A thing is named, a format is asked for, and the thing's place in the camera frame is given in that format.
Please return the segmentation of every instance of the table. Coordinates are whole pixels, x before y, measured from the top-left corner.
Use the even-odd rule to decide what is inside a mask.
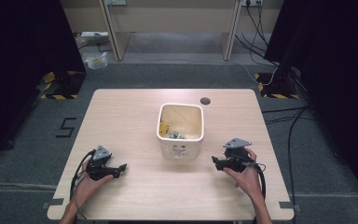
[[[200,99],[208,97],[209,105]],[[205,135],[194,161],[163,158],[156,129],[165,103],[200,105]],[[86,204],[90,220],[248,220],[251,201],[234,181],[217,171],[211,157],[224,159],[223,144],[233,137],[251,141],[257,161],[267,166],[267,207],[273,220],[288,220],[293,209],[255,93],[225,89],[97,90],[78,132],[51,205],[50,219],[60,219],[69,202],[71,179],[81,159],[98,145],[114,153],[106,165],[127,163],[119,179],[103,186]]]

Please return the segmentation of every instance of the forearm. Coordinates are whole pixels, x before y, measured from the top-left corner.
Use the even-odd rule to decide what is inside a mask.
[[[71,201],[65,207],[60,224],[73,224],[77,216],[76,205]]]
[[[255,218],[258,224],[271,224],[272,220],[269,216],[269,210],[267,209],[266,202],[262,195],[251,198],[252,204],[255,209]]]

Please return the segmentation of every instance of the gray carpet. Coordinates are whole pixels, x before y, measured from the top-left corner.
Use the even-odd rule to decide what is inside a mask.
[[[273,71],[268,66],[247,67],[251,76]],[[262,111],[308,104],[305,99],[261,97],[256,84],[239,65],[109,64],[100,70],[87,69],[77,99],[38,99],[14,139],[14,148],[0,151],[0,223],[56,223],[48,220],[43,205],[53,196],[53,188],[59,182],[93,92],[102,88],[241,88],[257,93]],[[295,113],[296,110],[264,113],[290,195],[287,150],[294,120],[274,120],[292,117]],[[56,138],[56,135],[69,133],[60,130],[65,118],[76,118],[66,122],[74,131],[71,137]],[[311,110],[305,111],[296,122],[290,147],[295,199],[301,207],[296,213],[296,223],[358,223],[358,182],[345,162],[335,156],[334,145]],[[10,185],[13,183],[32,185],[16,187]]]

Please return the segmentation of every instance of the square bucket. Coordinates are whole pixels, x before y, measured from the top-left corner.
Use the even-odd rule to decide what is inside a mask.
[[[158,114],[157,137],[164,158],[193,161],[200,154],[204,117],[199,105],[164,104]]]

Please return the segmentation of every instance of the person's right hand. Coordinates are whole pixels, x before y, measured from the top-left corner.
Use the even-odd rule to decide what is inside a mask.
[[[245,149],[249,153],[250,158],[255,161],[257,158],[255,153],[249,148]],[[256,196],[262,196],[258,173],[253,166],[246,167],[241,173],[237,173],[227,167],[223,171],[236,181],[235,187],[240,187],[251,199]]]

